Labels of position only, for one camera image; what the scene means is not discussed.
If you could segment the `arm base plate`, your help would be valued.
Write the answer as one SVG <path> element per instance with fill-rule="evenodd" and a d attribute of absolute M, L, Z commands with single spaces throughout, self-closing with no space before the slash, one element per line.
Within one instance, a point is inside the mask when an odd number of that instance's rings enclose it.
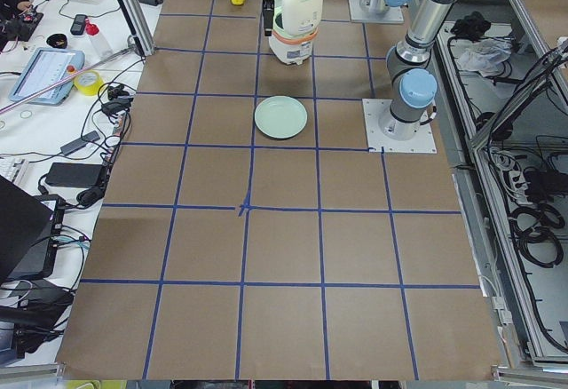
<path fill-rule="evenodd" d="M 351 22 L 403 24 L 400 7 L 389 7 L 384 0 L 348 0 Z"/>
<path fill-rule="evenodd" d="M 437 152 L 428 112 L 414 123 L 402 123 L 391 115 L 390 99 L 363 99 L 367 149 L 376 153 L 435 154 Z"/>

